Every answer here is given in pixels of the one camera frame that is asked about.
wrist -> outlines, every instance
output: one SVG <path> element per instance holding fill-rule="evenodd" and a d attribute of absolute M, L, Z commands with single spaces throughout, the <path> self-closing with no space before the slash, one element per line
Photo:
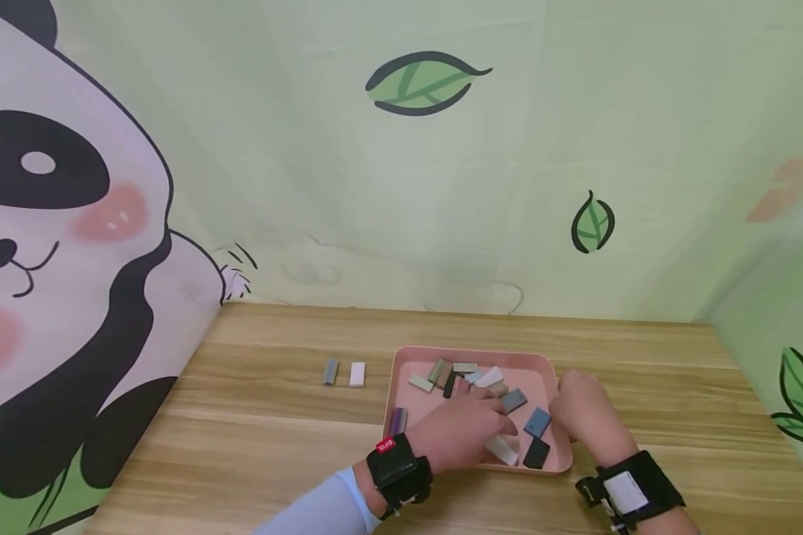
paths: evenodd
<path fill-rule="evenodd" d="M 639 446 L 633 435 L 621 424 L 587 447 L 598 466 L 603 468 L 616 466 L 639 453 Z"/>
<path fill-rule="evenodd" d="M 410 444 L 410 449 L 413 451 L 414 457 L 428 458 L 428 465 L 431 468 L 432 476 L 436 476 L 437 474 L 443 472 L 442 462 L 440 462 L 438 455 L 434 455 L 430 451 L 428 440 L 421 438 L 420 435 L 415 432 L 415 430 L 413 434 L 406 432 L 405 437 L 407 437 L 407 443 Z"/>
<path fill-rule="evenodd" d="M 375 489 L 375 482 L 372 479 L 372 472 L 369 471 L 369 465 L 366 459 L 358 462 L 353 469 L 353 478 L 357 482 L 357 488 L 360 489 L 363 498 L 366 499 L 366 506 L 375 517 L 381 518 L 387 512 L 387 501 L 380 490 Z"/>

wooden table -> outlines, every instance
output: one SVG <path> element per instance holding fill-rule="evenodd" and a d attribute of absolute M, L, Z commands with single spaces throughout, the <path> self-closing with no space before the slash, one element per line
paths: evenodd
<path fill-rule="evenodd" d="M 803 534 L 803 467 L 711 327 L 227 305 L 88 534 L 249 534 L 380 438 L 407 344 L 535 351 L 595 373 L 706 534 Z M 338 386 L 322 386 L 329 357 Z M 367 362 L 349 389 L 352 361 Z M 383 534 L 606 534 L 575 495 L 593 463 L 537 477 L 447 475 Z"/>

panda illustration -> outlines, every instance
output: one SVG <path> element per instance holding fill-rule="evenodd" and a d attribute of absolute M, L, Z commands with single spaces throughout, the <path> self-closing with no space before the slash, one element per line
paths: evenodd
<path fill-rule="evenodd" d="M 0 0 L 0 535 L 79 533 L 242 284 L 56 40 L 49 0 Z"/>

green wall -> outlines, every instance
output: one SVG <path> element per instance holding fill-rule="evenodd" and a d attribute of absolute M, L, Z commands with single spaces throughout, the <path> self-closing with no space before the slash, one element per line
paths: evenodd
<path fill-rule="evenodd" d="M 244 299 L 700 320 L 803 196 L 781 173 L 796 195 L 747 223 L 803 158 L 803 0 L 54 5 L 58 48 L 164 153 L 172 227 L 235 253 Z M 376 106 L 396 89 L 367 81 L 420 51 L 492 71 L 439 113 Z M 616 224 L 583 253 L 590 190 Z"/>
<path fill-rule="evenodd" d="M 714 323 L 803 460 L 803 212 Z"/>

pink tray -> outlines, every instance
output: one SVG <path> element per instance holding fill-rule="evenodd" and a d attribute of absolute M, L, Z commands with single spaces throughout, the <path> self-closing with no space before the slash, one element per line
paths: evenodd
<path fill-rule="evenodd" d="M 428 377 L 431 366 L 438 359 L 451 362 L 475 362 L 480 369 L 498 366 L 503 372 L 505 383 L 510 389 L 520 389 L 528 401 L 512 412 L 509 417 L 517 426 L 518 437 L 503 437 L 518 451 L 516 467 L 508 467 L 497 457 L 488 454 L 488 458 L 480 464 L 488 470 L 501 472 L 537 473 L 548 475 L 565 472 L 571 468 L 574 453 L 571 443 L 563 430 L 557 424 L 550 423 L 542 439 L 550 445 L 550 453 L 544 467 L 535 470 L 523 466 L 526 449 L 532 443 L 532 437 L 524 432 L 523 427 L 532 415 L 536 406 L 548 410 L 550 400 L 557 395 L 557 374 L 550 361 L 543 355 L 530 353 L 498 353 L 498 351 L 472 351 L 469 349 L 423 348 L 419 346 L 405 346 L 396 352 L 393 357 L 393 370 L 390 376 L 390 393 L 387 396 L 387 408 L 384 413 L 384 437 L 390 434 L 390 422 L 393 409 L 402 406 L 407 409 L 407 427 L 413 426 L 429 412 L 435 410 L 446 399 L 443 399 L 442 390 L 434 388 L 430 394 L 407 383 L 412 373 L 420 377 Z"/>

